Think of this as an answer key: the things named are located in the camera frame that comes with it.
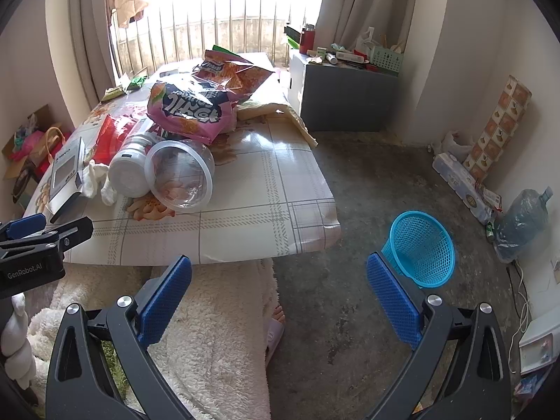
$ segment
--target table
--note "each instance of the table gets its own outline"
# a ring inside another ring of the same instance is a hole
[[[247,58],[262,64],[262,55],[247,54]],[[82,137],[86,148],[93,147],[108,113],[145,111],[149,89],[159,72],[176,67],[166,65],[138,92],[98,105],[69,140]],[[262,87],[274,89],[276,96],[280,91],[274,76]],[[68,251],[65,260],[167,265],[184,254],[194,264],[207,264],[317,251],[340,238],[333,195],[309,144],[289,117],[273,114],[240,121],[233,133],[218,136],[211,151],[216,172],[212,198],[203,211],[158,213],[153,210],[153,197],[133,200],[119,196],[113,206],[103,205],[99,195],[91,200],[80,197],[68,216],[48,226],[82,216],[93,221],[92,238]],[[39,182],[26,216],[36,213],[49,179],[50,168]],[[131,208],[138,209],[138,204],[131,205],[138,201],[143,201],[140,208],[145,212],[135,216]]]

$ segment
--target curtain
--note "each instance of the curtain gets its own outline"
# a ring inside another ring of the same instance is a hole
[[[72,43],[83,90],[93,109],[115,86],[105,0],[69,0]]]
[[[315,47],[336,42],[351,50],[361,33],[374,27],[381,42],[387,35],[389,46],[402,41],[404,49],[415,0],[322,0],[315,28]]]

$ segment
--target silver screw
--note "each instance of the silver screw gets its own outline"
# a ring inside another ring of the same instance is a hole
[[[492,306],[488,303],[481,303],[481,311],[486,314],[490,314],[492,312]]]
[[[68,314],[75,314],[79,311],[79,305],[77,303],[69,304],[66,308],[66,312]]]
[[[124,297],[120,297],[120,299],[117,300],[117,305],[119,305],[121,308],[126,308],[131,303],[132,303],[132,298],[129,297],[128,295],[125,295]]]
[[[428,295],[428,303],[431,304],[432,306],[439,306],[442,304],[442,300],[441,297],[432,294],[432,295]]]

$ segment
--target chip bag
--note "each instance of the chip bag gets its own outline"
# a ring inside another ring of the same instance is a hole
[[[136,119],[132,115],[113,117],[108,114],[97,135],[94,161],[97,164],[109,165],[135,124]]]
[[[173,74],[152,86],[148,116],[164,130],[204,144],[235,129],[238,96],[191,74]]]
[[[217,89],[237,95],[238,100],[248,99],[271,74],[239,55],[218,50],[206,50],[202,64],[193,73],[216,84]]]

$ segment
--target mesh basket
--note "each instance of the mesh basket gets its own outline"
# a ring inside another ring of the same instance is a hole
[[[375,46],[370,53],[370,63],[379,67],[389,69],[390,71],[399,72],[400,65],[403,62],[403,55],[393,52],[390,49],[385,49],[380,46]]]
[[[421,287],[445,284],[455,267],[451,237],[438,221],[421,211],[407,211],[393,221],[381,252],[397,272]]]

